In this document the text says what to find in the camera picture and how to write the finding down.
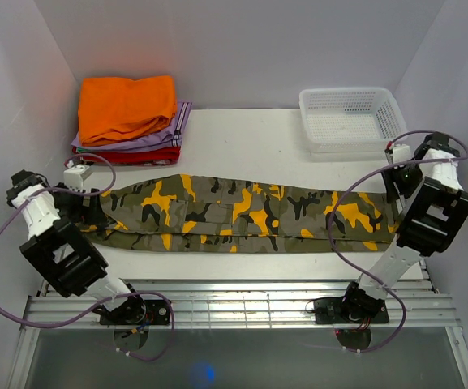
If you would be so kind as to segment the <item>camouflage trousers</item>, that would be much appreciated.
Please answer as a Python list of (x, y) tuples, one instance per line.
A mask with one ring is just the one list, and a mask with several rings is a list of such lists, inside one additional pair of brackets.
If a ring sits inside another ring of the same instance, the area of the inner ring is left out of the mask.
[(125, 250), (233, 254), (384, 251), (398, 210), (385, 194), (175, 174), (101, 195), (93, 242)]

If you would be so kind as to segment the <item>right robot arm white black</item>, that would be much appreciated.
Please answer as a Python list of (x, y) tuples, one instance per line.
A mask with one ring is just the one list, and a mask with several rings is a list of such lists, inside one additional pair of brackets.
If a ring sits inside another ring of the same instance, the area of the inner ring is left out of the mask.
[(453, 147), (445, 133), (424, 135), (413, 152), (394, 142), (385, 148), (388, 166), (380, 174), (388, 203), (401, 212), (390, 246), (341, 299), (339, 311), (348, 321), (369, 323), (383, 314), (391, 287), (414, 264), (446, 251), (468, 217), (468, 192), (457, 176), (465, 147)]

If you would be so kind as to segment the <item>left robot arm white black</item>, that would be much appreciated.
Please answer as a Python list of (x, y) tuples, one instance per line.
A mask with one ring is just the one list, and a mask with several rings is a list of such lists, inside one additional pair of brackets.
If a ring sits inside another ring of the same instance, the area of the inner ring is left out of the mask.
[(108, 263), (79, 230), (82, 222), (105, 221), (96, 190), (89, 191), (89, 204), (84, 204), (84, 182), (90, 174), (88, 166), (71, 167), (56, 186), (27, 170), (12, 176), (7, 203), (22, 210), (28, 226), (28, 240), (20, 252), (61, 296), (100, 301), (93, 311), (103, 323), (144, 324), (148, 310), (142, 297), (108, 274)]

